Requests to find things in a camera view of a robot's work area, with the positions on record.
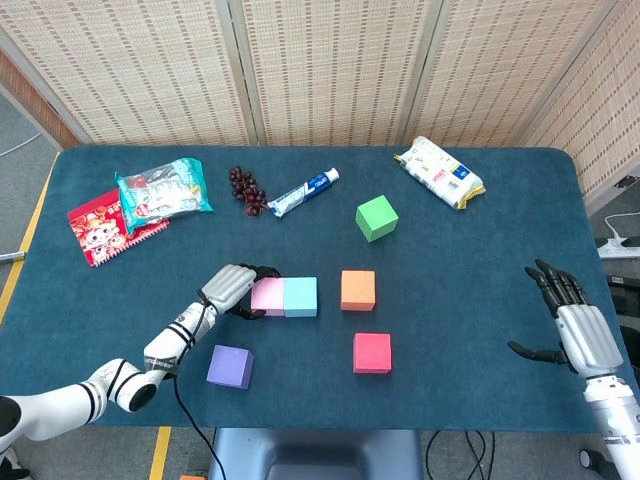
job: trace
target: snack bag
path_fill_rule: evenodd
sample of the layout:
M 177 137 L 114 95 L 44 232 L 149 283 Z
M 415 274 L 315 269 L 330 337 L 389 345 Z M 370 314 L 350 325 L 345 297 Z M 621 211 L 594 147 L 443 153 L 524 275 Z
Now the snack bag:
M 402 155 L 395 155 L 409 175 L 456 210 L 486 191 L 482 179 L 425 137 L 417 137 Z
M 213 212 L 202 163 L 180 158 L 138 175 L 116 172 L 127 232 L 183 212 Z

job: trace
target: white robotic arm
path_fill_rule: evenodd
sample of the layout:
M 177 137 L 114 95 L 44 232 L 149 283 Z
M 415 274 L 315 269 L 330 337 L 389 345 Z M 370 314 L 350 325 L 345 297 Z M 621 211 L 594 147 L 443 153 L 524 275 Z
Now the white robotic arm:
M 175 376 L 184 356 L 213 328 L 216 317 L 234 313 L 252 320 L 264 311 L 250 311 L 240 301 L 254 282 L 278 277 L 277 270 L 251 265 L 227 265 L 198 291 L 192 303 L 144 349 L 143 373 L 123 359 L 106 363 L 86 381 L 40 395 L 0 396 L 0 465 L 13 442 L 26 436 L 47 440 L 100 418 L 107 401 L 127 412 L 144 407 L 163 379 Z
M 640 480 L 640 407 L 631 388 L 615 375 L 623 358 L 598 307 L 590 305 L 579 282 L 570 274 L 536 260 L 541 271 L 527 267 L 551 311 L 561 350 L 530 350 L 508 345 L 528 359 L 570 368 L 585 378 L 584 397 L 595 414 L 607 449 L 622 480 Z

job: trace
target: power cord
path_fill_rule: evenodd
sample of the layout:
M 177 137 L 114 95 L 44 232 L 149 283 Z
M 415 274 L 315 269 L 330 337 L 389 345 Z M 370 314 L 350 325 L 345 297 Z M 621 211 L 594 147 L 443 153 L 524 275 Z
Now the power cord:
M 196 343 L 196 341 L 195 341 L 196 333 L 198 332 L 198 330 L 200 330 L 200 326 L 202 325 L 202 321 L 204 320 L 204 316 L 206 315 L 207 308 L 209 308 L 209 307 L 212 307 L 212 308 L 215 309 L 215 307 L 209 302 L 204 303 L 204 305 L 202 306 L 202 312 L 200 313 L 200 318 L 198 319 L 198 323 L 196 324 L 196 328 L 194 328 L 193 332 L 191 332 L 191 336 L 189 337 L 189 341 L 185 345 L 184 350 L 182 351 L 182 354 L 180 355 L 180 358 L 178 359 L 178 365 L 182 362 L 182 359 L 184 358 L 184 355 L 189 351 L 189 349 L 195 345 L 195 343 Z M 191 422 L 191 426 L 198 433 L 198 435 L 200 435 L 200 438 L 202 438 L 202 440 L 204 440 L 204 443 L 207 444 L 207 447 L 209 448 L 209 451 L 211 452 L 211 455 L 213 456 L 213 459 L 218 464 L 218 468 L 220 468 L 220 472 L 222 473 L 222 480 L 227 480 L 227 474 L 224 471 L 224 467 L 222 466 L 222 462 L 218 458 L 218 455 L 216 455 L 216 451 L 213 449 L 212 442 L 209 442 L 209 440 L 207 439 L 205 434 L 202 433 L 202 430 L 200 430 L 200 427 L 198 427 L 198 425 L 196 424 L 196 421 L 193 419 L 193 416 L 189 412 L 189 409 L 187 409 L 187 406 L 184 404 L 184 402 L 182 401 L 182 398 L 180 397 L 180 392 L 178 391 L 178 376 L 177 375 L 173 377 L 173 393 L 176 396 L 176 400 L 178 402 L 178 405 L 180 405 L 180 408 L 182 409 L 184 414 L 189 419 L 189 422 Z M 215 429 L 213 431 L 213 442 L 215 442 L 215 440 L 216 440 L 216 434 L 217 433 L 218 433 L 218 429 Z
M 607 217 L 604 217 L 604 223 L 607 225 L 607 227 L 609 227 L 609 230 L 611 230 L 613 232 L 613 238 L 615 238 L 618 242 L 621 242 L 622 239 L 620 238 L 620 235 L 618 234 L 617 230 L 615 228 L 613 228 L 611 226 L 611 224 L 609 223 L 609 219 L 610 218 L 618 218 L 618 217 L 632 217 L 634 215 L 640 215 L 640 212 L 617 213 L 615 215 L 609 215 Z
M 17 149 L 24 147 L 27 143 L 32 142 L 33 140 L 38 138 L 40 135 L 42 135 L 42 134 L 41 133 L 36 133 L 33 137 L 31 137 L 28 140 L 25 140 L 20 145 L 16 145 L 15 147 L 10 148 L 9 150 L 6 150 L 6 151 L 0 153 L 0 157 L 4 157 L 5 155 L 9 155 L 11 152 L 15 152 Z
M 218 464 L 218 468 L 220 468 L 220 472 L 222 473 L 222 480 L 227 480 L 227 474 L 224 472 L 224 467 L 222 466 L 222 462 L 220 462 L 218 455 L 216 455 L 216 451 L 213 449 L 213 445 L 211 444 L 211 442 L 209 442 L 205 434 L 202 433 L 202 430 L 200 430 L 200 428 L 196 424 L 196 421 L 193 419 L 193 416 L 191 416 L 191 413 L 189 413 L 189 410 L 187 409 L 186 405 L 180 398 L 180 392 L 178 391 L 178 377 L 173 377 L 173 393 L 175 393 L 176 395 L 176 400 L 178 401 L 178 405 L 180 405 L 180 408 L 182 408 L 182 411 L 185 413 L 185 415 L 191 422 L 191 426 L 194 428 L 196 432 L 198 432 L 198 435 L 200 435 L 200 438 L 202 438 L 202 440 L 204 440 L 204 442 L 207 444 L 207 447 L 209 448 L 211 455 L 213 455 L 213 459 Z
M 471 443 L 471 439 L 469 438 L 469 432 L 464 432 L 464 437 L 467 439 L 467 445 L 469 445 L 469 449 L 471 450 L 471 453 L 473 453 L 473 458 L 476 461 L 476 466 L 473 467 L 473 470 L 471 470 L 471 473 L 469 474 L 468 478 L 472 478 L 473 474 L 476 473 L 476 470 L 479 468 L 480 478 L 484 480 L 484 472 L 482 471 L 480 462 L 482 462 L 482 459 L 484 458 L 484 454 L 487 451 L 487 444 L 484 441 L 484 436 L 482 436 L 482 434 L 478 431 L 476 431 L 476 433 L 480 436 L 480 440 L 482 441 L 482 453 L 480 454 L 480 457 L 478 457 L 478 453 L 476 452 L 476 449 L 473 446 L 473 443 Z
M 433 446 L 433 443 L 435 442 L 436 438 L 438 437 L 438 435 L 440 435 L 441 432 L 442 430 L 436 430 L 433 433 L 433 435 L 431 435 L 431 438 L 427 443 L 427 450 L 424 454 L 424 466 L 427 471 L 427 477 L 429 478 L 429 480 L 434 480 L 433 475 L 431 473 L 431 467 L 429 465 L 429 452 L 431 451 L 431 447 Z M 476 430 L 475 433 L 480 437 L 480 440 L 482 442 L 482 451 L 480 452 L 480 456 L 478 456 L 478 452 L 476 451 L 475 447 L 473 446 L 473 443 L 471 442 L 469 432 L 464 432 L 465 438 L 467 440 L 467 445 L 469 446 L 469 449 L 473 453 L 473 458 L 476 461 L 476 464 L 473 467 L 473 470 L 471 470 L 471 473 L 467 476 L 466 480 L 471 480 L 471 478 L 475 475 L 476 470 L 480 470 L 480 477 L 482 478 L 482 480 L 485 480 L 484 471 L 482 470 L 482 459 L 484 458 L 485 453 L 487 451 L 487 444 L 486 444 L 484 435 L 481 432 Z M 493 462 L 495 460 L 495 451 L 496 451 L 496 434 L 494 432 L 491 432 L 491 456 L 489 457 L 489 471 L 486 476 L 486 480 L 491 480 L 491 474 L 493 473 Z

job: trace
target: yellow tape line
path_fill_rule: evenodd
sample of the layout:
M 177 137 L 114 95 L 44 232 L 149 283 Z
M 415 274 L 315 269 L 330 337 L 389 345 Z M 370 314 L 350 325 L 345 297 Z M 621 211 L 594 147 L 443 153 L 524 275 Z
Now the yellow tape line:
M 38 225 L 40 212 L 42 212 L 44 197 L 47 195 L 47 189 L 49 188 L 49 179 L 51 178 L 51 172 L 53 171 L 53 166 L 56 164 L 58 155 L 56 155 L 56 158 L 53 160 L 53 165 L 51 165 L 51 170 L 49 170 L 47 180 L 44 182 L 42 192 L 40 192 L 38 203 L 36 204 L 36 208 L 33 211 L 33 215 L 31 215 L 31 220 L 29 221 L 29 225 L 27 226 L 27 231 L 25 232 L 24 237 L 22 237 L 22 243 L 20 244 L 21 252 L 28 252 L 29 247 L 31 247 L 33 234 L 35 233 L 36 226 Z M 7 277 L 7 283 L 5 283 L 4 288 L 2 289 L 2 294 L 0 294 L 0 326 L 2 326 L 4 316 L 7 313 L 7 309 L 9 308 L 9 301 L 13 296 L 13 291 L 16 289 L 16 285 L 18 284 L 18 279 L 20 278 L 20 273 L 22 272 L 24 262 L 24 260 L 17 261 L 14 262 L 13 265 L 11 265 L 11 270 L 9 271 L 9 276 Z
M 158 438 L 156 439 L 156 450 L 153 453 L 153 463 L 149 472 L 149 480 L 162 480 L 164 475 L 164 465 L 167 461 L 169 451 L 169 439 L 171 438 L 171 427 L 160 427 Z

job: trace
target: light pink cube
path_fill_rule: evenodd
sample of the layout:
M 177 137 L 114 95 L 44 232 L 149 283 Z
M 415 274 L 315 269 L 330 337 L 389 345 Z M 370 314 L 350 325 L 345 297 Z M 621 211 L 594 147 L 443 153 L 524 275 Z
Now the light pink cube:
M 251 290 L 251 310 L 265 310 L 271 317 L 284 316 L 284 278 L 263 278 Z

